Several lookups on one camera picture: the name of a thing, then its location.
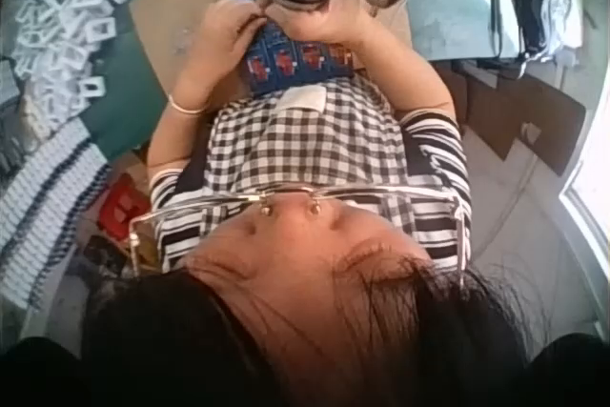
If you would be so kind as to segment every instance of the glasses frame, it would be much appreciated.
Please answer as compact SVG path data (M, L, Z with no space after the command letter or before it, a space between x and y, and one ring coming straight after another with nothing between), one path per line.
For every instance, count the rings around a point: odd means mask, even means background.
M252 193L217 193L209 197L198 197L185 200L179 204L169 205L161 210L149 212L133 218L129 224L130 251L133 265L133 273L140 276L140 261L138 259L137 248L140 245L140 238L136 230L138 224L147 223L157 218L162 218L165 214L185 210L205 210L206 208L216 207L227 204L260 203L262 206L269 205L269 199L277 194L285 193L306 193L314 202L324 199L340 197L423 197L443 200L452 205L452 217L456 221L457 229L457 269L459 272L460 284L463 283L463 274L466 263L470 258L470 245L466 243L466 221L465 211L461 199L455 190L443 188L432 190L428 188L404 186L404 185L340 185L314 188L311 186L300 185L275 185L264 191Z

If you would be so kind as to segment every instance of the woman's left hand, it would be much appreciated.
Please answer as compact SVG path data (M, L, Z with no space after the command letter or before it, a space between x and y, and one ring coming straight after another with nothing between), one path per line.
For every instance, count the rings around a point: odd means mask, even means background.
M187 70L217 83L244 56L258 29L263 11L250 0L219 0L211 4L194 39Z

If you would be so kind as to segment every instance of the eye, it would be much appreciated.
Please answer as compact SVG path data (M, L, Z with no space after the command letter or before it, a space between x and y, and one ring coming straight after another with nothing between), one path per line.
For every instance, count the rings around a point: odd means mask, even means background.
M404 277L411 269L405 262L411 254L379 240L356 245L335 266L335 275L358 274L372 281Z
M248 280L255 274L255 265L250 256L216 249L209 251L204 249L196 255L201 256L200 262L196 265L202 270L239 280Z

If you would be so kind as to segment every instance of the woman's right hand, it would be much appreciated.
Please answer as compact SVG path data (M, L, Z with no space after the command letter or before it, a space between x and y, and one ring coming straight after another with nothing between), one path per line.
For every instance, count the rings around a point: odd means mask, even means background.
M352 48L373 20L363 0L329 0L323 10L293 11L271 4L265 14L293 40L338 43Z

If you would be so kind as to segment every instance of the brown cardboard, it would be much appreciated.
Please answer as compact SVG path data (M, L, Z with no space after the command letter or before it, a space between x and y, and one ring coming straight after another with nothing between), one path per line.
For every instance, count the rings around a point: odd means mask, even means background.
M203 11L216 0L132 0L130 11L138 36L159 83L170 93ZM377 17L405 44L411 46L406 0L381 10ZM361 65L355 60L356 67ZM250 94L238 72L229 75L213 94L213 103Z
M445 83L456 106L457 123L466 124L468 118L468 82L464 75L452 70L450 61L438 61L433 64L438 75Z
M519 135L519 106L505 94L468 77L468 126L502 160Z
M527 145L557 175L565 172L579 140L586 109L573 98L529 75L518 81L498 81L498 91L518 107L520 122L532 123L541 133Z

